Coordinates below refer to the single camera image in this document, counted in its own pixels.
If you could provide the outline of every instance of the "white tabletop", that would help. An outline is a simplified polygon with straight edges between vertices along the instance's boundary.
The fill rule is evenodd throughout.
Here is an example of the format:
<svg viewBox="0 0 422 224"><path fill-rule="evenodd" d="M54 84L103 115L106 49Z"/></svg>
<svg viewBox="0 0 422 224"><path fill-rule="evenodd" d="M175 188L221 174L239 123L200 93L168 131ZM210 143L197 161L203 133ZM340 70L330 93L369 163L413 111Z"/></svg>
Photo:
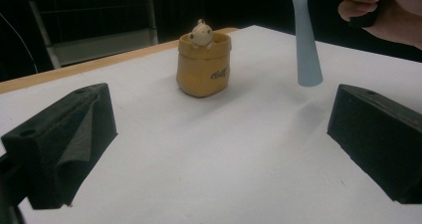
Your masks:
<svg viewBox="0 0 422 224"><path fill-rule="evenodd" d="M324 81L297 83L295 37L262 27L232 38L229 87L177 87L177 49L0 95L4 134L69 92L108 83L118 136L73 207L20 208L35 223L421 223L327 134L336 89L378 92L422 112L422 64L317 43Z"/></svg>

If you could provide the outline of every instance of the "wooden table edge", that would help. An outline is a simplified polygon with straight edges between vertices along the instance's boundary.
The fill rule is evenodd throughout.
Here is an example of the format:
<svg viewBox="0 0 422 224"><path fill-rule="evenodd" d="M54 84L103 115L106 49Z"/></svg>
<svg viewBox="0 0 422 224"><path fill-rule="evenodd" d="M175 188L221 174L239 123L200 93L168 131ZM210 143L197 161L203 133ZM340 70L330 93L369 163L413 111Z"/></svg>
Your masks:
<svg viewBox="0 0 422 224"><path fill-rule="evenodd" d="M216 32L228 34L234 31L237 31L237 28L224 28L221 30L217 30ZM76 74L92 71L95 69L107 67L113 64L121 63L124 61L132 60L135 58L144 57L150 54L154 54L157 52L165 51L167 49L172 49L178 46L178 40L158 44L151 47L146 47L142 49L137 49L109 57L99 58L95 60L91 60L88 62L83 62L77 65L68 66L64 68L60 68L57 70L52 70L44 73L39 73L36 75L31 75L27 77L22 77L6 82L0 83L0 94L13 92L20 89L29 88L32 86L40 85L42 83L58 80L61 78L73 76Z"/></svg>

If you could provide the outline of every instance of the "dark background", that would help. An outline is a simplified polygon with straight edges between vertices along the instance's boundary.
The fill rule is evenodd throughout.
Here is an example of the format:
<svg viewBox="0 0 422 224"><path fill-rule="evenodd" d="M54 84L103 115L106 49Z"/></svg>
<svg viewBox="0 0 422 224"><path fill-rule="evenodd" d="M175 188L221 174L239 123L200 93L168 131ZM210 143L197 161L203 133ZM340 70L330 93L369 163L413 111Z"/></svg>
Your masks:
<svg viewBox="0 0 422 224"><path fill-rule="evenodd" d="M0 12L20 33L39 72L52 70L30 0L0 0ZM142 0L33 0L41 12L52 43L128 32L147 27ZM309 0L316 40L353 49L422 62L416 48L374 38L351 28L337 14L340 0ZM80 12L54 13L60 9ZM178 39L205 19L214 30L263 26L295 34L291 0L154 0L159 43ZM34 74L33 62L19 37L0 18L0 81Z"/></svg>

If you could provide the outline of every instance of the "yellow cup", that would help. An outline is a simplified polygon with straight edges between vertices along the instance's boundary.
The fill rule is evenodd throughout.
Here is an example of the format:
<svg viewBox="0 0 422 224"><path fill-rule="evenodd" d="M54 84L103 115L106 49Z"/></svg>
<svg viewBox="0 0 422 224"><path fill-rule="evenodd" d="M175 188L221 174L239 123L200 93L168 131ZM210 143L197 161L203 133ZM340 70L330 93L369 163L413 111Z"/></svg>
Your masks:
<svg viewBox="0 0 422 224"><path fill-rule="evenodd" d="M192 97L209 97L224 90L229 83L231 39L214 33L214 44L194 48L188 35L179 39L176 81L179 88Z"/></svg>

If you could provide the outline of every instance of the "cable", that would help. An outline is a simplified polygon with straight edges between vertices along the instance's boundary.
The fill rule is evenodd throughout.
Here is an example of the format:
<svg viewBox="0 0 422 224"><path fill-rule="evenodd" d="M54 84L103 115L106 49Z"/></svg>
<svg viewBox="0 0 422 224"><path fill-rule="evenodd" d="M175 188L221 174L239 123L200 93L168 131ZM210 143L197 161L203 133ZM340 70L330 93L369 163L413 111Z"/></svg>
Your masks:
<svg viewBox="0 0 422 224"><path fill-rule="evenodd" d="M37 64L35 64L34 58L32 57L31 52L29 51L27 45L25 44L24 40L22 39L21 35L19 35L18 31L15 30L15 28L12 26L12 24L9 23L9 21L7 21L7 19L3 16L3 14L0 12L0 16L3 18L3 20L9 25L10 28L12 28L12 30L16 33L16 35L19 37L19 39L21 40L22 44L24 45L26 51L28 52L29 57L31 58L31 61L34 65L34 70L35 73L38 74L38 68L37 68Z"/></svg>

